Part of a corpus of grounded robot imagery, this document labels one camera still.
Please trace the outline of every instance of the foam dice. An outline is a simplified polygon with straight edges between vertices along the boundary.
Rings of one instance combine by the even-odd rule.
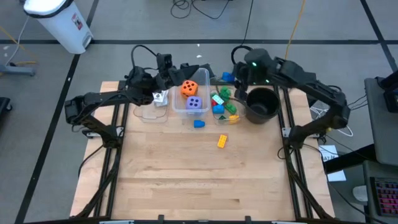
[[[187,99],[190,96],[196,96],[198,92],[198,84],[191,80],[185,80],[181,86],[181,94]]]
[[[185,107],[187,110],[201,109],[201,98],[199,96],[189,96]]]

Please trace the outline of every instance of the metal leg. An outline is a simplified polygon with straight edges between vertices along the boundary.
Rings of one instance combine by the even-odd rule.
[[[13,67],[1,64],[0,64],[0,73],[10,74],[10,75],[30,75],[30,76],[35,75],[35,71],[33,68]]]
[[[325,162],[326,173],[330,174],[345,168],[360,165],[365,160],[377,162],[376,153],[374,151],[374,144],[362,147],[355,152],[350,152],[338,158],[331,159]]]

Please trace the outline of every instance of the wooden table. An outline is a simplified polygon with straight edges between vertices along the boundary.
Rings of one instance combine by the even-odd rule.
[[[101,91],[117,86],[103,82]],[[290,99],[295,123],[310,122],[305,94],[291,90]],[[134,116],[134,108],[130,104],[113,219],[156,220],[163,214],[166,220],[244,220],[245,215],[253,220],[295,220],[285,161],[277,158],[282,147],[277,116],[262,125],[243,119],[220,126],[209,111],[206,126],[194,129],[171,105],[165,123],[143,123]],[[119,111],[121,117],[123,106]],[[110,124],[112,113],[113,106],[99,108],[95,117]],[[288,124],[286,112],[284,118]],[[216,146],[220,134],[228,135],[224,149]],[[318,147],[314,139],[305,143]],[[99,145],[100,138],[89,140],[85,156]],[[80,212],[97,190],[104,154],[105,150],[99,152],[81,170],[71,215]],[[302,160],[309,190],[333,216],[319,152],[303,147]],[[301,194],[298,197],[304,217]],[[101,214],[107,199],[106,192]]]

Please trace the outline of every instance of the yellow block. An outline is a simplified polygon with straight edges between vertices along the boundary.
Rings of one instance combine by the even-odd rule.
[[[217,146],[223,149],[225,146],[226,138],[227,136],[225,136],[224,134],[220,135]]]
[[[229,123],[234,124],[239,121],[239,115],[231,115],[229,116]]]

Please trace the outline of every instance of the white cable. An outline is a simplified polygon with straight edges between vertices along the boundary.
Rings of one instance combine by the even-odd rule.
[[[317,114],[317,117],[315,119],[318,119],[322,116],[322,113],[326,113],[329,109],[320,109],[320,108],[316,108],[316,107],[311,107],[310,110],[314,113]],[[345,133],[344,131],[337,129],[338,132],[340,132],[341,134],[344,134],[345,136],[348,137],[353,137],[354,136],[354,132],[351,130],[351,128],[349,128],[349,126],[347,125],[346,127],[349,131],[349,133]]]
[[[14,53],[12,53],[11,57],[6,62],[6,65],[8,65],[10,63],[10,61],[14,58],[15,54],[18,52],[19,42],[21,41],[22,33],[24,33],[24,30],[25,30],[25,27],[26,27],[26,24],[27,24],[28,20],[29,20],[29,16],[26,16],[26,20],[25,20],[24,26],[22,27],[21,32],[19,33],[19,36],[18,36],[17,48],[15,49]]]

